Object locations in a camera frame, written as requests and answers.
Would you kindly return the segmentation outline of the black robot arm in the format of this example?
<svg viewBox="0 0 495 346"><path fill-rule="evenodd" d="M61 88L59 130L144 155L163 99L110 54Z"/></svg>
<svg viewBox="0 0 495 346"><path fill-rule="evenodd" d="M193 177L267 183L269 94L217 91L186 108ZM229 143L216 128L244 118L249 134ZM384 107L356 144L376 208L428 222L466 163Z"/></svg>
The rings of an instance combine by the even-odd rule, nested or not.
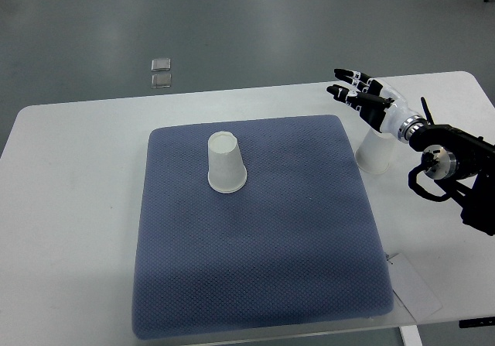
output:
<svg viewBox="0 0 495 346"><path fill-rule="evenodd" d="M454 200L465 225L494 235L494 146L450 125L418 123L405 138L422 154L408 186L434 201Z"/></svg>

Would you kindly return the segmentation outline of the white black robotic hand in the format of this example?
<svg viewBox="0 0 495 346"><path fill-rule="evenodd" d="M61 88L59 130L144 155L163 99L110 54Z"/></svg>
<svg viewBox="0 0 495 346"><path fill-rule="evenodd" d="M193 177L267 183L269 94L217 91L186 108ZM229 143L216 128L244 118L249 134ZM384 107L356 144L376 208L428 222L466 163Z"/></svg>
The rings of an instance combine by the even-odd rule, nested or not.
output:
<svg viewBox="0 0 495 346"><path fill-rule="evenodd" d="M355 70L336 68L334 75L344 85L328 86L327 92L335 101L357 111L375 131L406 143L411 137L409 129L425 124L425 119L411 110L402 94L390 84Z"/></svg>

